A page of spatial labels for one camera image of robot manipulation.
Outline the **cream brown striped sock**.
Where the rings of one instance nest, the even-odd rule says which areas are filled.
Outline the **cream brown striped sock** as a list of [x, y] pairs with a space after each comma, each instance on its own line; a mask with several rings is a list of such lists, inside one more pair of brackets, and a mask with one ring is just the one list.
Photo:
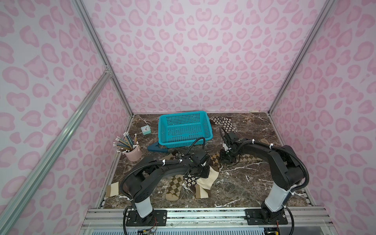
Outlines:
[[195, 185], [195, 197], [196, 199], [210, 198], [211, 187], [217, 180], [219, 172], [210, 167], [208, 178], [199, 178]]
[[113, 197], [119, 195], [119, 182], [112, 183], [106, 187], [105, 197]]

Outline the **dark brown argyle sock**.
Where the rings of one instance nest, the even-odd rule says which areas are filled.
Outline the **dark brown argyle sock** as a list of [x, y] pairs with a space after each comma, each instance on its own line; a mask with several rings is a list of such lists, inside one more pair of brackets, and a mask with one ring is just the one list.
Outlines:
[[220, 153], [217, 152], [216, 154], [213, 154], [211, 157], [210, 157], [210, 162], [209, 162], [209, 165], [217, 172], [219, 172], [219, 169], [220, 169]]

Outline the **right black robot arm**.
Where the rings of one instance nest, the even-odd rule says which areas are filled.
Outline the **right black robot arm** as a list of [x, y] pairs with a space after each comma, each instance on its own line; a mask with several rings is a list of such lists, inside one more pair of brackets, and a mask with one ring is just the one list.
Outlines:
[[285, 209], [291, 196], [309, 183], [309, 173], [290, 146], [275, 147], [254, 139], [240, 139], [235, 132], [220, 129], [223, 148], [220, 162], [232, 164], [248, 154], [260, 158], [269, 164], [273, 180], [268, 197], [259, 209], [246, 209], [245, 220], [248, 225], [287, 225]]

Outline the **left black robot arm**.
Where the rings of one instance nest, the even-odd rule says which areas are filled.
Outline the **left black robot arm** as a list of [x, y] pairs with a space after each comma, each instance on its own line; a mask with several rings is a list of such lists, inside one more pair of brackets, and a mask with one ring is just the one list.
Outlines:
[[126, 225], [158, 225], [150, 196], [162, 179], [188, 174], [208, 178], [209, 155], [204, 150], [205, 143], [203, 137], [196, 139], [187, 153], [175, 160], [144, 158], [120, 180], [119, 192], [130, 200], [133, 209], [133, 211], [125, 211], [123, 221]]

